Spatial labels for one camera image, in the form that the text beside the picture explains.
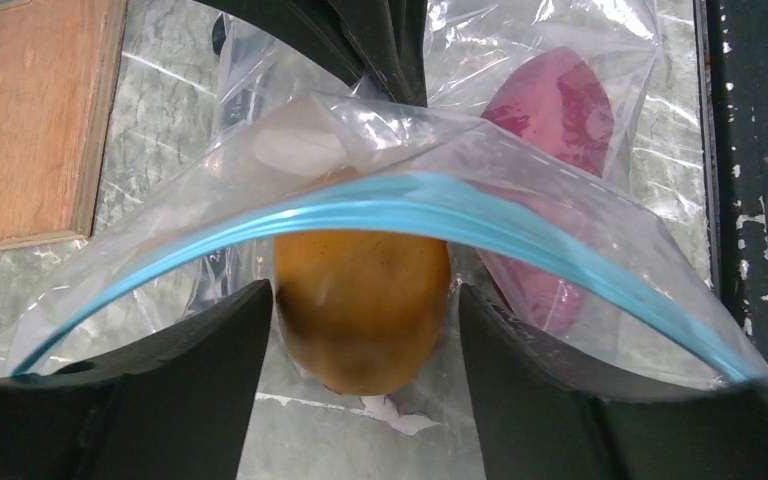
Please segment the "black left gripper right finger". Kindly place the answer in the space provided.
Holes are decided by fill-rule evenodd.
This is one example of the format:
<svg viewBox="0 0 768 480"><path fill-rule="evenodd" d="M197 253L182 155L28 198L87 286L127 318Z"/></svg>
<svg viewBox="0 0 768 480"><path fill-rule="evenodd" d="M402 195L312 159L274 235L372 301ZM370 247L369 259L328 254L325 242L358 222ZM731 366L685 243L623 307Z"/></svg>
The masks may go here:
<svg viewBox="0 0 768 480"><path fill-rule="evenodd" d="M490 479L768 479L768 378L695 390L603 362L470 285L458 320Z"/></svg>

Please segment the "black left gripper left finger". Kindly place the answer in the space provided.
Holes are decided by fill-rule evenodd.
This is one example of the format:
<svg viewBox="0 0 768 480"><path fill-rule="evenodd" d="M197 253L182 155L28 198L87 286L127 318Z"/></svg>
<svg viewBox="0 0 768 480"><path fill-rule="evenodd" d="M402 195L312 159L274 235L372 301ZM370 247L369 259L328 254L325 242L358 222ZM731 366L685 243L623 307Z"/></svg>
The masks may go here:
<svg viewBox="0 0 768 480"><path fill-rule="evenodd" d="M0 479L233 479L268 343L258 280L48 374L0 378Z"/></svg>

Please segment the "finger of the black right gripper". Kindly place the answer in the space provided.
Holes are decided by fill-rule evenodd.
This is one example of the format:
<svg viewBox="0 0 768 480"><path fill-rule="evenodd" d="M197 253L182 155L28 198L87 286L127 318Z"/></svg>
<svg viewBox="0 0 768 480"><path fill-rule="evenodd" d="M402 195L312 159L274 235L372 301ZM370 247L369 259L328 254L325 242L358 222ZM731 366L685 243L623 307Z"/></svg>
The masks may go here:
<svg viewBox="0 0 768 480"><path fill-rule="evenodd" d="M343 35L394 102L427 105L423 43L426 0L330 0Z"/></svg>
<svg viewBox="0 0 768 480"><path fill-rule="evenodd" d="M348 86L374 73L373 50L384 39L382 1L206 1L206 6L246 21L295 49Z"/></svg>

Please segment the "clear zip top bag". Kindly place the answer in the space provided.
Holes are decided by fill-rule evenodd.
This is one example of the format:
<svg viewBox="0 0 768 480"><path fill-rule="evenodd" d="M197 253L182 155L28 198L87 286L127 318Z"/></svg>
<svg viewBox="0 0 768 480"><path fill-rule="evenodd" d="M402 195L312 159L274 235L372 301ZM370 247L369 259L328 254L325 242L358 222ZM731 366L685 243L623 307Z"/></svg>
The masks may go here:
<svg viewBox="0 0 768 480"><path fill-rule="evenodd" d="M359 228L454 247L453 275L491 279L479 253L532 265L587 291L567 344L620 368L697 389L768 376L768 364L676 244L627 194L630 147L661 44L653 1L433 1L425 31L428 106L354 92L256 32L245 63L260 106L226 144L245 199L222 214L215 145L64 263L0 336L0 377L51 371L146 337L190 315L197 267L245 246L252 278L272 274L275 237ZM479 118L503 82L557 47L578 53L614 117L599 177ZM526 206L535 165L583 200L581 242Z"/></svg>

